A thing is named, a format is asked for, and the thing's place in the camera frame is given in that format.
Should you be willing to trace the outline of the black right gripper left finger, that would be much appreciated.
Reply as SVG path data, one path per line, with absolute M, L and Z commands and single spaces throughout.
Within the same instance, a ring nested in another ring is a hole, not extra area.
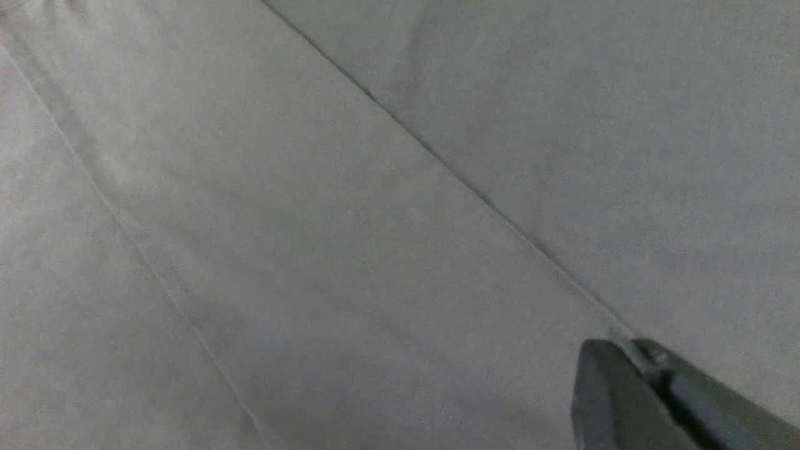
M 609 340 L 580 347 L 572 390 L 577 449 L 697 449 L 622 350 Z

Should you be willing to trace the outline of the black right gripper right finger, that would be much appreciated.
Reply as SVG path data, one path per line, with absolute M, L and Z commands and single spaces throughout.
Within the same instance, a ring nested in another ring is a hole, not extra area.
M 652 339 L 635 348 L 657 367 L 651 384 L 701 449 L 798 449 L 798 427 Z

